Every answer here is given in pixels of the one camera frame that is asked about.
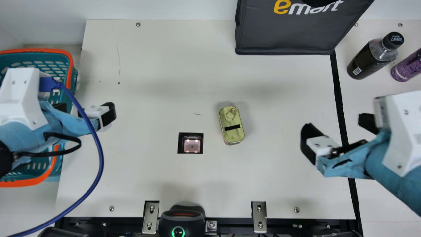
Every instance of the white table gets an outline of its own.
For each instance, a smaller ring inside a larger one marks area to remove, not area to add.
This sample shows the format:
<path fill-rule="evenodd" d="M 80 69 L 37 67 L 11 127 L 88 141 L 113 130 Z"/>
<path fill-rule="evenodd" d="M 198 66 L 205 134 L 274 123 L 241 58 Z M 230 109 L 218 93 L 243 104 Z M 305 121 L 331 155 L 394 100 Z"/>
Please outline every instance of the white table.
<path fill-rule="evenodd" d="M 160 213 L 186 200 L 210 217 L 249 218 L 250 202 L 266 201 L 268 218 L 355 218 L 347 179 L 323 178 L 299 149 L 309 122 L 340 141 L 329 56 L 236 55 L 233 21 L 136 22 L 86 23 L 76 96 L 114 102 L 117 120 L 99 134 L 101 181 L 68 216 L 136 217 L 145 200 Z M 242 117 L 239 145 L 222 139 L 228 104 Z M 204 133 L 203 154 L 177 154 L 179 132 Z M 97 173 L 93 139 L 82 142 L 64 159 L 56 213 Z"/>
<path fill-rule="evenodd" d="M 419 20 L 360 20 L 358 27 L 353 27 L 336 48 L 349 143 L 360 139 L 371 140 L 375 137 L 358 126 L 358 114 L 373 113 L 372 101 L 375 97 L 421 89 L 421 76 L 405 83 L 394 80 L 390 75 L 391 68 L 394 66 L 392 63 L 360 81 L 348 76 L 346 67 L 355 54 L 368 41 L 384 37 L 392 31 L 402 33 L 405 38 L 404 44 L 398 49 L 399 56 L 394 63 L 400 62 L 421 47 L 421 21 Z M 421 218 L 411 209 L 376 181 L 357 180 L 356 182 L 364 230 L 367 229 L 369 233 L 374 234 L 376 229 L 376 234 L 379 236 L 381 236 L 381 230 L 388 236 L 394 236 L 393 232 L 396 229 L 402 231 L 395 236 L 404 236 L 405 231 L 412 230 L 409 236 L 419 236 Z"/>
<path fill-rule="evenodd" d="M 54 217 L 58 182 L 0 188 L 0 237 L 16 234 Z M 41 231 L 30 235 L 37 237 Z"/>

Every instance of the green light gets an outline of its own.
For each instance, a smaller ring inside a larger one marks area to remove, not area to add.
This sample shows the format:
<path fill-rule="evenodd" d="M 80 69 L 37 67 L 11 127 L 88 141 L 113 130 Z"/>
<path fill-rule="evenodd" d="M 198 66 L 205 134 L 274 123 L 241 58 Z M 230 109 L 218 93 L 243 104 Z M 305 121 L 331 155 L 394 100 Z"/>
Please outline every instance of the green light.
<path fill-rule="evenodd" d="M 175 230 L 176 228 L 180 228 L 180 229 L 182 230 L 183 235 L 182 235 L 181 237 L 184 237 L 184 235 L 186 234 L 186 232 L 184 231 L 184 229 L 183 229 L 181 226 L 176 226 L 176 227 L 174 227 L 174 229 L 171 231 L 171 235 L 172 235 L 173 237 L 175 237 L 175 235 L 174 235 L 174 230 Z"/>

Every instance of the black strip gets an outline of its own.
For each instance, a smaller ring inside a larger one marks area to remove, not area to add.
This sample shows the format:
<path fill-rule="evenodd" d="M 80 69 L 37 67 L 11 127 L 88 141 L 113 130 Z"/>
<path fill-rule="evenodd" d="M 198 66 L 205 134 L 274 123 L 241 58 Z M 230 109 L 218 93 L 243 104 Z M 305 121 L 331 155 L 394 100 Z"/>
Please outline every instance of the black strip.
<path fill-rule="evenodd" d="M 234 126 L 225 127 L 224 130 L 229 131 L 229 130 L 238 129 L 238 128 L 241 128 L 241 126 L 239 124 L 234 125 Z"/>
<path fill-rule="evenodd" d="M 218 222 L 217 234 L 255 234 L 253 231 L 252 218 L 213 218 L 207 217 L 206 220 L 215 220 Z M 352 231 L 353 223 L 355 220 L 333 220 L 333 219 L 277 219 L 268 218 L 267 220 L 267 233 L 272 234 L 285 234 L 292 237 L 309 237 L 318 232 L 320 227 L 330 226 L 340 232 Z M 139 233 L 142 231 L 143 217 L 63 217 L 56 222 L 55 227 L 71 231 L 74 229 L 75 224 L 80 225 L 85 223 L 96 223 L 101 225 L 106 223 L 107 227 L 104 228 L 106 236 L 111 236 L 114 233 Z M 302 225 L 303 228 L 299 229 L 293 225 Z"/>
<path fill-rule="evenodd" d="M 347 146 L 349 145 L 348 134 L 346 132 L 345 115 L 344 115 L 344 108 L 343 108 L 344 104 L 342 102 L 341 83 L 339 81 L 339 71 L 338 71 L 338 62 L 336 61 L 336 51 L 333 51 L 333 53 L 330 55 L 330 66 L 332 69 L 333 89 L 335 90 L 336 112 L 338 114 L 339 131 L 341 132 L 342 146 Z M 357 220 L 356 231 L 358 231 L 358 233 L 361 236 L 364 236 L 362 233 L 360 204 L 358 202 L 358 193 L 357 193 L 357 186 L 355 184 L 355 179 L 349 178 L 348 184 L 349 184 L 349 191 L 351 192 L 352 206 L 354 208 L 354 214 Z"/>

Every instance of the shopping basket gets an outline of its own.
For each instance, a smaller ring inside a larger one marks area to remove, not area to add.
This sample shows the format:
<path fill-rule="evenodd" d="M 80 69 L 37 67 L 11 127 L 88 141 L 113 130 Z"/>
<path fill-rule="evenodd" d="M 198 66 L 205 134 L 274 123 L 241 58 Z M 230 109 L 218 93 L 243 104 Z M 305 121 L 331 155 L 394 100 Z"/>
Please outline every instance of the shopping basket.
<path fill-rule="evenodd" d="M 8 68 L 34 67 L 52 77 L 60 77 L 74 94 L 77 71 L 73 67 L 73 58 L 69 52 L 50 48 L 22 48 L 0 51 L 0 85 Z M 54 105 L 67 104 L 67 112 L 72 109 L 72 102 L 62 91 L 52 92 L 48 101 Z M 64 144 L 48 150 L 62 151 Z M 23 164 L 0 179 L 0 187 L 23 187 L 39 184 L 47 180 L 57 180 L 61 172 L 63 156 L 42 157 Z"/>

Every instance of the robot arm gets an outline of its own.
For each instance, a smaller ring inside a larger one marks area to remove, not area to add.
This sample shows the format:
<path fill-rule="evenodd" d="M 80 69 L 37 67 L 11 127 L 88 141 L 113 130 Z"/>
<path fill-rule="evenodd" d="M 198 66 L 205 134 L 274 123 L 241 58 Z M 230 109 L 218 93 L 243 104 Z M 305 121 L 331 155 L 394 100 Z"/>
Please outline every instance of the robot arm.
<path fill-rule="evenodd" d="M 360 115 L 359 125 L 377 137 L 346 147 L 306 124 L 301 151 L 323 176 L 374 179 L 421 216 L 420 101 L 421 91 L 376 98 L 374 116 Z"/>
<path fill-rule="evenodd" d="M 0 178 L 30 157 L 68 154 L 81 146 L 79 136 L 90 134 L 85 121 L 67 113 L 66 104 L 46 99 L 56 89 L 48 74 L 35 68 L 9 69 L 0 87 Z M 116 119 L 114 104 L 85 109 L 94 129 L 105 131 Z M 79 145 L 67 151 L 43 153 L 67 140 Z"/>

